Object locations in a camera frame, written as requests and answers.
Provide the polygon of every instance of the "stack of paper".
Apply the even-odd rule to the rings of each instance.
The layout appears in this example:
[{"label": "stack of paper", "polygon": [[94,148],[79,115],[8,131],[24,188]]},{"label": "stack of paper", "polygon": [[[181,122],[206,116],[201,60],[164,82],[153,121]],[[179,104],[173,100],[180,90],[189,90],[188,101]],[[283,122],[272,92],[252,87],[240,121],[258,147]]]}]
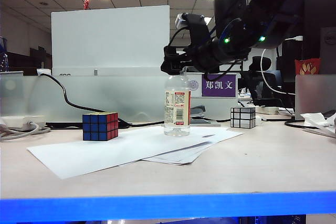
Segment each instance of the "stack of paper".
[{"label": "stack of paper", "polygon": [[216,129],[192,128],[192,130],[202,131],[205,134],[204,137],[207,138],[207,142],[189,148],[185,148],[182,150],[172,151],[154,157],[145,158],[144,160],[165,164],[172,164],[172,165],[188,164],[197,159],[210,146],[220,141],[242,134],[240,132],[228,131],[225,130],[224,128],[216,128]]},{"label": "stack of paper", "polygon": [[189,136],[172,137],[155,126],[121,132],[112,141],[76,141],[27,149],[58,177],[69,178],[141,159],[190,163],[211,145],[239,134],[224,128],[200,127],[192,128]]}]

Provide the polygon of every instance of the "white paper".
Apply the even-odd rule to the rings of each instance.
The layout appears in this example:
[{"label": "white paper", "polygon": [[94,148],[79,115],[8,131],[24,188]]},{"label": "white paper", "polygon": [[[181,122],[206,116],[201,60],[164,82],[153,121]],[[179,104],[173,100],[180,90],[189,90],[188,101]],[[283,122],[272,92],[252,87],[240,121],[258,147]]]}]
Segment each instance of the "white paper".
[{"label": "white paper", "polygon": [[193,128],[189,136],[163,134],[163,127],[121,132],[106,142],[76,141],[27,148],[58,177],[64,179],[205,143],[206,127]]},{"label": "white paper", "polygon": [[197,159],[210,146],[220,141],[242,134],[241,132],[227,131],[223,128],[204,129],[203,132],[205,133],[205,135],[208,136],[207,137],[208,142],[206,143],[202,143],[178,151],[160,154],[155,157],[146,158],[144,160],[165,164],[174,164],[174,165],[188,164]]},{"label": "white paper", "polygon": [[336,114],[327,119],[324,119],[322,113],[306,113],[301,114],[301,116],[305,120],[304,126],[314,126],[317,128],[305,129],[305,131],[336,138],[334,126],[334,118]]}]

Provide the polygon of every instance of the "purple name plate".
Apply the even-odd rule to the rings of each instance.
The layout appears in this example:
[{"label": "purple name plate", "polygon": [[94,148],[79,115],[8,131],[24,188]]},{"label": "purple name plate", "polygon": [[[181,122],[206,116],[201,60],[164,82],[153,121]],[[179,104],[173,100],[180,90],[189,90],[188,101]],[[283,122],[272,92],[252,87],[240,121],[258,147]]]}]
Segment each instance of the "purple name plate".
[{"label": "purple name plate", "polygon": [[[219,74],[208,74],[210,80],[217,78]],[[236,75],[225,74],[217,81],[207,81],[202,75],[203,97],[236,97]]]}]

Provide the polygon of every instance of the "blue table edge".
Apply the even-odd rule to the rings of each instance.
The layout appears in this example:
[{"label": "blue table edge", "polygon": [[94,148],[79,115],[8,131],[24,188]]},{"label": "blue table edge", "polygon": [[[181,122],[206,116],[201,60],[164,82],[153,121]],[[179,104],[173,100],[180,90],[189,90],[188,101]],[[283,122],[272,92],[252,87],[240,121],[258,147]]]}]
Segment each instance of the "blue table edge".
[{"label": "blue table edge", "polygon": [[336,213],[336,191],[1,199],[0,222]]}]

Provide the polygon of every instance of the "red snack bag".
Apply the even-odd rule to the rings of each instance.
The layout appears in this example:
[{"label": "red snack bag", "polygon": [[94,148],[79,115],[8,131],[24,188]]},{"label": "red snack bag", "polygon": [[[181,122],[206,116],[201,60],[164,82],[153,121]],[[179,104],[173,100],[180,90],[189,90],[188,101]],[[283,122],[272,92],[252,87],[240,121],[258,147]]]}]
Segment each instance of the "red snack bag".
[{"label": "red snack bag", "polygon": [[295,74],[319,74],[320,58],[295,60]]}]

